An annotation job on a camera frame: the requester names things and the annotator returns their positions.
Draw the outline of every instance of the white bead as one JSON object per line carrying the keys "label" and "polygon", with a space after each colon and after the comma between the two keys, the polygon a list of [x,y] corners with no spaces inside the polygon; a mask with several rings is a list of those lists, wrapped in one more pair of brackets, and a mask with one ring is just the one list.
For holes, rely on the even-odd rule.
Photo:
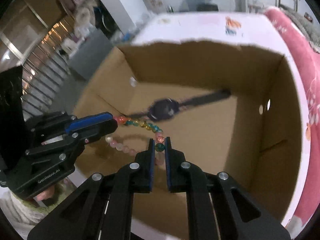
{"label": "white bead", "polygon": [[106,142],[110,143],[113,141],[113,138],[111,136],[106,136]]}
{"label": "white bead", "polygon": [[117,149],[118,151],[122,151],[122,149],[123,149],[123,144],[122,144],[122,143],[118,143],[117,146],[116,146],[116,149]]}

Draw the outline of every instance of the silver screw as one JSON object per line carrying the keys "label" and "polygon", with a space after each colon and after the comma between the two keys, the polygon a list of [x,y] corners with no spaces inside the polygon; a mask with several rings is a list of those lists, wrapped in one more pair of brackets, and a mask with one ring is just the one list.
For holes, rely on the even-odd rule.
{"label": "silver screw", "polygon": [[60,160],[63,161],[65,158],[66,158],[66,155],[65,155],[64,153],[60,154],[60,156],[59,156],[59,159],[60,159]]}
{"label": "silver screw", "polygon": [[228,175],[228,173],[226,173],[226,172],[220,172],[220,173],[218,174],[218,176],[219,176],[220,179],[223,179],[223,180],[226,180],[226,179],[229,178],[229,175]]}
{"label": "silver screw", "polygon": [[129,167],[132,170],[136,170],[137,168],[140,167],[140,165],[139,165],[139,163],[131,163]]}
{"label": "silver screw", "polygon": [[181,163],[181,167],[184,168],[184,169],[189,169],[190,166],[191,166],[191,164],[188,163],[188,162],[183,162],[183,163]]}
{"label": "silver screw", "polygon": [[102,175],[100,173],[95,173],[91,176],[92,180],[97,181],[102,178]]}

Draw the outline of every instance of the colorful beaded bracelet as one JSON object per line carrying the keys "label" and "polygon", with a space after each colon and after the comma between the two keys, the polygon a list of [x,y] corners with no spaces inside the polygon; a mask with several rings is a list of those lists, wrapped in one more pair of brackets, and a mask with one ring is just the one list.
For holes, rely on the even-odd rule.
{"label": "colorful beaded bracelet", "polygon": [[[118,125],[133,125],[133,126],[140,126],[142,128],[146,128],[148,131],[153,131],[155,133],[155,150],[157,152],[163,152],[165,149],[164,146],[164,136],[163,136],[163,131],[156,125],[153,125],[150,122],[145,122],[145,121],[139,121],[139,120],[131,120],[130,118],[124,117],[124,116],[119,116],[119,117],[114,117],[118,123]],[[106,136],[106,142],[110,144],[112,148],[116,148],[118,151],[123,151],[124,153],[129,153],[129,155],[134,156],[137,152],[134,149],[130,149],[128,146],[123,145],[122,143],[118,143],[116,140],[114,140],[111,136]]]}

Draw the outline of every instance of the screw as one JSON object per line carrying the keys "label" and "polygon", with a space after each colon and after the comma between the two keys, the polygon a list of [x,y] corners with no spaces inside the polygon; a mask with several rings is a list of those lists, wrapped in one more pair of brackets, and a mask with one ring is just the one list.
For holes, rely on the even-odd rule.
{"label": "screw", "polygon": [[229,178],[229,175],[228,175],[228,173],[226,173],[226,172],[220,172],[220,173],[218,174],[218,176],[219,176],[220,179],[223,179],[223,180],[226,180],[226,179]]}
{"label": "screw", "polygon": [[64,153],[60,154],[60,156],[59,156],[59,159],[60,159],[60,160],[63,161],[65,158],[66,158],[66,155],[65,155]]}
{"label": "screw", "polygon": [[139,163],[131,163],[129,167],[132,170],[136,170],[137,168],[140,167],[140,165],[139,165]]}
{"label": "screw", "polygon": [[191,164],[188,163],[188,162],[183,162],[183,163],[181,163],[181,167],[184,168],[184,169],[189,169],[190,166],[191,166]]}
{"label": "screw", "polygon": [[95,173],[91,176],[92,180],[97,181],[102,178],[102,175],[100,173]]}

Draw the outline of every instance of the cardboard box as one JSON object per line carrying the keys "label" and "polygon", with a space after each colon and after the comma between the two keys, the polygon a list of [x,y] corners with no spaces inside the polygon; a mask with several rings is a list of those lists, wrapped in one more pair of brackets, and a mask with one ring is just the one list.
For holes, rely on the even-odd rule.
{"label": "cardboard box", "polygon": [[[138,81],[136,86],[130,77]],[[157,125],[187,161],[212,174],[228,172],[281,221],[301,156],[299,99],[282,55],[209,41],[115,48],[90,80],[74,114],[130,114],[148,108],[155,99],[190,98],[221,88],[229,88],[232,96]],[[153,133],[119,127],[113,136],[142,151]],[[76,165],[86,176],[107,175],[133,160],[101,139],[86,147]],[[188,239],[185,194],[168,193],[165,165],[155,167],[154,178],[151,194],[135,194],[133,216]]]}

